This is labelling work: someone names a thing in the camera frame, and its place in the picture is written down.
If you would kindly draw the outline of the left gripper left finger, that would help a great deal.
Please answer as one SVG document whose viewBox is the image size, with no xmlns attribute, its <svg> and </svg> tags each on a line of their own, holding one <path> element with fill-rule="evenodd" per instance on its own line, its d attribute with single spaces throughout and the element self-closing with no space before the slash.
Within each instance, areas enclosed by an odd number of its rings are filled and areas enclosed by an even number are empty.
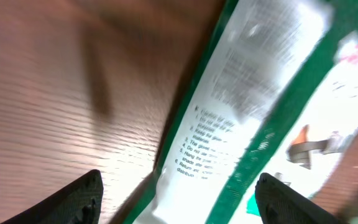
<svg viewBox="0 0 358 224">
<path fill-rule="evenodd" d="M 98 224 L 103 192 L 101 172 L 93 169 L 1 224 Z"/>
</svg>

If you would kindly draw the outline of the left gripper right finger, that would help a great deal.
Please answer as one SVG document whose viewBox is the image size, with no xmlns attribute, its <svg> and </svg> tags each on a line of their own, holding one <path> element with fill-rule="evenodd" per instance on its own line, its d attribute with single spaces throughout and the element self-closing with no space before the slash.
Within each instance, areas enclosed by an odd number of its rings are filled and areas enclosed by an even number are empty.
<svg viewBox="0 0 358 224">
<path fill-rule="evenodd" d="M 340 224 L 334 215 L 268 173 L 255 186 L 263 224 Z"/>
</svg>

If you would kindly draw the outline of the green white pouch packet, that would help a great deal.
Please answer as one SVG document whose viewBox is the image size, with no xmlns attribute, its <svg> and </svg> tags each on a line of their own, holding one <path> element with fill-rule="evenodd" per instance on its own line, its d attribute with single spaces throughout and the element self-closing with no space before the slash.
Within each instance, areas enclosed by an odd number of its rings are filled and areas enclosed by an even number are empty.
<svg viewBox="0 0 358 224">
<path fill-rule="evenodd" d="M 227 1 L 124 223 L 263 223 L 268 173 L 358 222 L 358 1 Z"/>
</svg>

